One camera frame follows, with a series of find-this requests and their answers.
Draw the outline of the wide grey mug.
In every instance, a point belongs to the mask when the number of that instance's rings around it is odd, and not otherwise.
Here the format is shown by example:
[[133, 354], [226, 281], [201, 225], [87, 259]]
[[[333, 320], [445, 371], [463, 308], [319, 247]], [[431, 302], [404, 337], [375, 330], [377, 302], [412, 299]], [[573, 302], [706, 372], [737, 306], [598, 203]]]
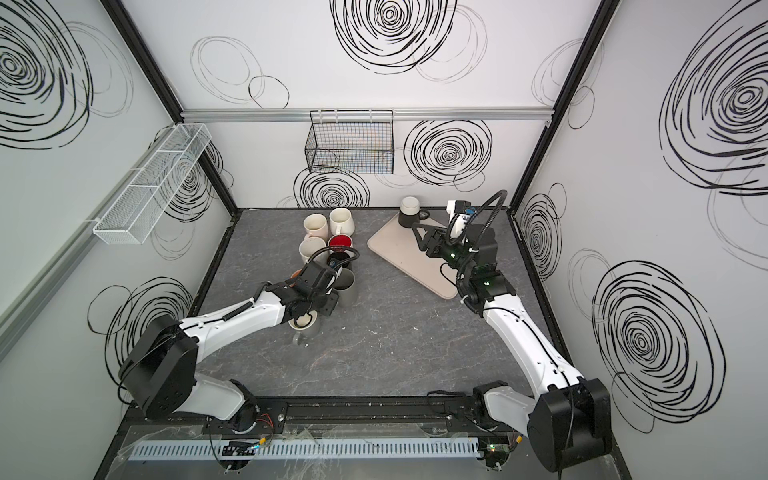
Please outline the wide grey mug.
[[338, 305], [340, 307], [352, 307], [358, 298], [354, 272], [350, 269], [342, 268], [333, 284], [333, 289], [338, 294]]

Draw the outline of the small white mug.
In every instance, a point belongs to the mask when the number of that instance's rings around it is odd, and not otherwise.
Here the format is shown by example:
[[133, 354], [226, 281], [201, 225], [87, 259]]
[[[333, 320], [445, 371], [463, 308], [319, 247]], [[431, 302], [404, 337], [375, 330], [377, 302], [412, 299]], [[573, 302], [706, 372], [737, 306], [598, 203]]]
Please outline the small white mug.
[[403, 197], [400, 203], [398, 224], [410, 229], [414, 224], [430, 218], [430, 212], [421, 208], [420, 200], [415, 196]]

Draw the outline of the tall grey mug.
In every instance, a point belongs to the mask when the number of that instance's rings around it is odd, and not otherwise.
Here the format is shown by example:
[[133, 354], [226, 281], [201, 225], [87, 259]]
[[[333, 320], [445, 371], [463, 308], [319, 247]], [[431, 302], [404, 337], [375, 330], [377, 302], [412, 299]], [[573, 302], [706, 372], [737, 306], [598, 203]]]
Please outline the tall grey mug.
[[289, 321], [293, 329], [292, 344], [300, 345], [302, 342], [314, 337], [320, 329], [320, 318], [317, 311], [310, 311], [305, 315]]

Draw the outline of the white ribbed mug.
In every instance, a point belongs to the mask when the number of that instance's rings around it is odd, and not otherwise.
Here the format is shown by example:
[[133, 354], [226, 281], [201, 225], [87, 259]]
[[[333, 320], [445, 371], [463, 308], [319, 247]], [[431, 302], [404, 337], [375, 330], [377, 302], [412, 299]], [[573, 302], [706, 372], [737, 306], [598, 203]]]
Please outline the white ribbed mug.
[[346, 234], [337, 234], [329, 239], [328, 246], [334, 251], [341, 251], [343, 248], [351, 248], [353, 246], [353, 239]]

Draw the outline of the pink mug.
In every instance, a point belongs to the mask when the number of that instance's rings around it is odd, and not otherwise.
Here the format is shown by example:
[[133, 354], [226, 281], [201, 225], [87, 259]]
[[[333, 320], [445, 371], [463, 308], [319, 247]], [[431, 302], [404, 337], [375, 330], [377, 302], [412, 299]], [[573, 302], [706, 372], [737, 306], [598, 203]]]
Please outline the pink mug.
[[303, 228], [305, 230], [305, 239], [320, 238], [323, 241], [328, 241], [330, 238], [328, 220], [323, 214], [314, 213], [308, 215], [303, 220]]

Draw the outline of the white mug with handle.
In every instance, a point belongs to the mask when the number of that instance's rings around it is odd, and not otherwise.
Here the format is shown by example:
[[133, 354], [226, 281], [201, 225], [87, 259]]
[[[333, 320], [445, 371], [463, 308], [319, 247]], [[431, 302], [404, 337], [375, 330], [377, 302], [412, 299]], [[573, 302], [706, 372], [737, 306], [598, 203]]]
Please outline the white mug with handle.
[[347, 208], [336, 208], [329, 214], [330, 233], [335, 235], [352, 236], [355, 232], [355, 223], [352, 212]]

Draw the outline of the speckled cream mug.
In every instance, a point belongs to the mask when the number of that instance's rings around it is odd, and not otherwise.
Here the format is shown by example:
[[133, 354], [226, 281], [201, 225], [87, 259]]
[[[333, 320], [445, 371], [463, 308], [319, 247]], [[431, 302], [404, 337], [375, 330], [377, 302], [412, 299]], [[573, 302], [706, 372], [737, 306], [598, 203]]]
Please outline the speckled cream mug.
[[[326, 241], [321, 237], [307, 236], [299, 245], [299, 254], [304, 263], [310, 260], [310, 257], [318, 250], [326, 247]], [[328, 252], [323, 251], [314, 257], [317, 263], [325, 263], [328, 258]]]

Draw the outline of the black mug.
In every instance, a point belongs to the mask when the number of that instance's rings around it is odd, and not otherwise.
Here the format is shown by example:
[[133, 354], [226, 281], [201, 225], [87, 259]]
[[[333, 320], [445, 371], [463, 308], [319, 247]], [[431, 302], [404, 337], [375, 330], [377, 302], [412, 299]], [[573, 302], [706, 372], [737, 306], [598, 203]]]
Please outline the black mug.
[[352, 255], [347, 251], [337, 251], [329, 255], [327, 265], [332, 269], [346, 268], [352, 261]]

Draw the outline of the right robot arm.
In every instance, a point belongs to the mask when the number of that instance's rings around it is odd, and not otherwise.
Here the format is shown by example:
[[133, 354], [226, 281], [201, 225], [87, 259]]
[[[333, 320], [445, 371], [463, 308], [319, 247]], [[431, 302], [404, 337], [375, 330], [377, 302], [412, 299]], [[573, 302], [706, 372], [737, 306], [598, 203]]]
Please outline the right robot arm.
[[512, 428], [530, 441], [545, 469], [561, 473], [612, 452], [611, 398], [600, 380], [586, 379], [546, 338], [498, 269], [492, 223], [506, 197], [499, 190], [480, 206], [452, 200], [445, 227], [426, 224], [428, 212], [406, 197], [399, 221], [421, 252], [454, 270], [461, 304], [496, 332], [528, 380], [528, 395], [503, 382], [476, 388], [479, 426]]

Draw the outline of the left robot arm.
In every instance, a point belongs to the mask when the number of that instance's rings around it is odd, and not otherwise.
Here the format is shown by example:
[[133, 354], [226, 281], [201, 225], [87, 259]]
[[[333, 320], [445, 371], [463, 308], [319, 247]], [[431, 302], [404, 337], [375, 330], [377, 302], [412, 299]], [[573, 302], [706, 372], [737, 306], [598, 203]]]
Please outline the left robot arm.
[[150, 322], [124, 364], [119, 384], [144, 417], [163, 420], [176, 412], [215, 418], [236, 434], [250, 432], [262, 419], [255, 396], [240, 382], [224, 382], [198, 372], [197, 366], [221, 348], [257, 331], [287, 324], [309, 327], [335, 309], [334, 283], [359, 257], [331, 264], [310, 258], [298, 275], [264, 282], [254, 296], [209, 314], [176, 320], [169, 315]]

